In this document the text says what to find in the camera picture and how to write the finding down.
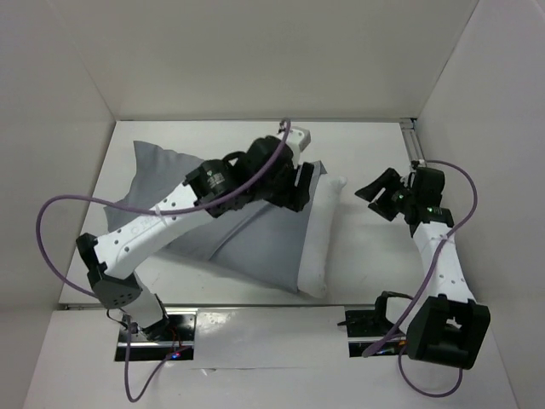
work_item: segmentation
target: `wall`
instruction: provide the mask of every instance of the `wall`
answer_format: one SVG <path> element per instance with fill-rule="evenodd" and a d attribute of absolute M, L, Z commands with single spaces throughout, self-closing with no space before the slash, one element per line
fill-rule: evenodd
<path fill-rule="evenodd" d="M 50 0 L 117 118 L 416 116 L 477 0 Z"/>
<path fill-rule="evenodd" d="M 53 10 L 0 2 L 0 396 L 20 408 L 56 307 L 60 282 L 38 254 L 34 221 L 57 193 L 88 193 L 113 118 Z M 80 204 L 55 205 L 47 247 L 66 270 Z"/>
<path fill-rule="evenodd" d="M 492 312 L 521 409 L 541 408 L 545 358 L 545 1 L 481 0 L 417 123 L 427 158 L 466 168 L 479 209 L 459 234 L 468 280 Z M 458 218 L 468 185 L 449 173 Z"/>

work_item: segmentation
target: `purple cable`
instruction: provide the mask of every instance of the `purple cable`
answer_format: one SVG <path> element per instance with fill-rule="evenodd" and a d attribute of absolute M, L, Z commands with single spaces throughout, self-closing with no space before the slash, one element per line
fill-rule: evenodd
<path fill-rule="evenodd" d="M 473 191 L 473 205 L 471 206 L 471 210 L 469 211 L 468 215 L 465 216 L 459 223 L 457 223 L 446 234 L 446 239 L 441 240 L 441 242 L 437 246 L 437 250 L 433 253 L 432 263 L 429 266 L 429 270 L 426 273 L 426 277 L 422 281 L 422 285 L 416 292 L 414 298 L 410 302 L 407 309 L 401 314 L 397 322 L 393 325 L 390 331 L 388 331 L 387 334 L 384 337 L 382 337 L 382 339 L 380 339 L 379 341 L 376 341 L 375 343 L 372 343 L 369 347 L 365 349 L 365 351 L 362 353 L 362 356 L 364 356 L 365 358 L 376 354 L 378 351 L 382 349 L 382 347 L 384 347 L 386 342 L 388 342 L 392 337 L 395 336 L 395 334 L 397 334 L 397 332 L 399 331 L 399 326 L 403 324 L 403 321 L 405 321 L 405 319 L 409 316 L 410 311 L 412 311 L 412 309 L 416 306 L 416 303 L 418 302 L 418 300 L 420 299 L 420 297 L 426 290 L 426 287 L 429 284 L 430 280 L 432 279 L 433 271 L 435 270 L 435 267 L 437 266 L 437 261 L 439 259 L 439 254 L 441 250 L 443 249 L 443 247 L 445 247 L 446 240 L 450 236 L 452 236 L 452 234 L 458 231 L 464 224 L 466 224 L 468 220 L 471 219 L 471 217 L 475 213 L 475 210 L 477 209 L 477 203 L 479 202 L 479 198 L 477 196 L 477 187 L 475 186 L 475 182 L 473 181 L 471 176 L 464 169 L 462 169 L 460 166 L 457 166 L 450 162 L 445 162 L 443 160 L 427 160 L 426 162 L 429 164 L 442 164 L 444 166 L 448 166 L 450 168 L 456 169 L 460 173 L 462 173 L 466 177 L 466 179 L 468 179 L 469 184 L 471 185 L 471 190 Z"/>
<path fill-rule="evenodd" d="M 409 380 L 409 378 L 407 378 L 407 375 L 405 375 L 405 371 L 403 370 L 403 364 L 402 364 L 402 358 L 403 358 L 403 353 L 405 352 L 405 350 L 407 349 L 407 345 L 405 345 L 400 351 L 399 351 L 399 355 L 398 355 L 398 367 L 399 367 L 399 371 L 401 372 L 401 376 L 403 377 L 403 379 L 407 382 L 407 384 L 413 388 L 416 392 L 418 392 L 419 394 L 421 395 L 424 395 L 424 396 L 427 396 L 428 398 L 446 398 L 447 396 L 451 396 L 453 395 L 459 388 L 460 388 L 460 385 L 462 384 L 462 376 L 463 376 L 463 370 L 460 369 L 459 372 L 458 372 L 458 380 L 456 381 L 456 384 L 452 387 L 451 390 L 448 390 L 446 392 L 443 392 L 441 394 L 430 394 L 429 392 L 426 392 L 425 390 L 422 390 L 420 388 L 417 388 L 417 386 L 415 386 L 413 384 L 413 382 L 411 382 Z"/>
<path fill-rule="evenodd" d="M 125 319 L 127 320 L 127 326 L 128 328 L 131 327 L 130 325 L 130 317 L 128 315 L 125 315 Z M 170 354 L 167 354 L 161 362 L 153 368 L 152 373 L 150 374 L 150 377 L 146 380 L 146 383 L 144 383 L 144 388 L 142 388 L 142 391 L 133 398 L 132 394 L 130 393 L 130 386 L 129 386 L 129 358 L 130 358 L 130 340 L 132 338 L 131 331 L 127 331 L 127 348 L 125 349 L 125 367 L 124 367 L 124 379 L 125 379 L 125 394 L 127 394 L 127 399 L 130 403 L 136 403 L 138 400 L 141 399 L 141 397 L 146 393 L 146 389 L 148 386 L 150 386 L 150 382 L 152 381 L 155 374 L 158 372 L 161 367 L 167 363 L 169 360 L 172 359 L 172 356 L 174 354 L 178 354 L 179 352 L 183 351 L 184 349 L 188 349 L 189 347 L 181 347 L 177 349 L 175 352 L 171 352 Z"/>
<path fill-rule="evenodd" d="M 290 135 L 290 129 L 291 129 L 291 121 L 288 118 L 282 119 L 280 121 L 280 127 L 284 128 L 284 135 L 282 137 L 282 140 L 278 144 L 276 150 L 271 155 L 271 158 L 268 159 L 268 161 L 261 167 L 261 169 L 258 170 L 258 172 L 253 175 L 245 184 L 238 187 L 234 191 L 232 191 L 229 194 L 226 194 L 225 196 L 214 200 L 207 204 L 200 204 L 195 207 L 188 207 L 186 209 L 177 209 L 177 210 L 166 210 L 162 211 L 161 214 L 164 216 L 179 216 L 179 215 L 186 215 L 188 213 L 193 213 L 195 211 L 200 210 L 207 210 L 212 207 L 215 207 L 217 205 L 221 205 L 228 200 L 235 198 L 242 192 L 248 190 L 250 187 L 252 187 L 257 181 L 261 179 L 261 177 L 267 172 L 271 166 L 274 164 L 278 156 L 280 156 L 280 153 L 282 152 L 282 149 L 286 145 L 286 141 L 288 140 L 288 136 Z M 47 210 L 48 207 L 50 207 L 54 202 L 58 202 L 60 200 L 80 200 L 84 202 L 90 202 L 90 203 L 98 203 L 99 205 L 109 206 L 114 209 L 124 210 L 131 213 L 138 213 L 140 215 L 146 215 L 146 216 L 156 216 L 157 213 L 155 210 L 148 210 L 148 209 L 138 209 L 136 207 L 131 206 L 125 206 L 122 204 L 113 203 L 109 200 L 104 199 L 98 199 L 93 198 L 91 196 L 85 196 L 82 194 L 62 194 L 59 196 L 54 196 L 53 198 L 49 199 L 47 202 L 45 202 L 42 207 L 40 208 L 40 211 L 37 213 L 36 218 L 36 241 L 38 249 L 40 250 L 40 253 L 42 254 L 43 260 L 46 262 L 48 267 L 51 269 L 51 271 L 59 278 L 63 283 L 66 285 L 69 285 L 74 290 L 80 291 L 83 294 L 86 294 L 90 297 L 96 298 L 96 295 L 93 294 L 91 291 L 85 290 L 83 287 L 80 287 L 77 284 L 72 283 L 69 279 L 67 279 L 58 269 L 55 267 L 53 262 L 51 262 L 51 259 L 49 258 L 49 255 L 47 251 L 45 250 L 45 247 L 43 246 L 43 238 L 42 238 L 42 219 L 43 214 Z"/>

